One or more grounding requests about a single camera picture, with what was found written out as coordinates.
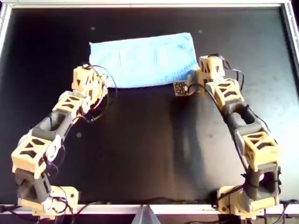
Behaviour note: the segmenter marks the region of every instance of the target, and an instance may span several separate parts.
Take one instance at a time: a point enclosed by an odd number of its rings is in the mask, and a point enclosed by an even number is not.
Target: black tabletop
[[[299,101],[279,8],[14,9],[0,66],[0,203],[16,202],[11,152],[71,89],[89,42],[180,32],[191,33],[197,57],[221,53],[245,72],[246,103],[281,146],[281,198],[299,198]],[[176,98],[171,85],[120,90],[100,120],[71,129],[65,147],[50,181],[76,187],[81,203],[204,200],[244,182],[210,99]]]

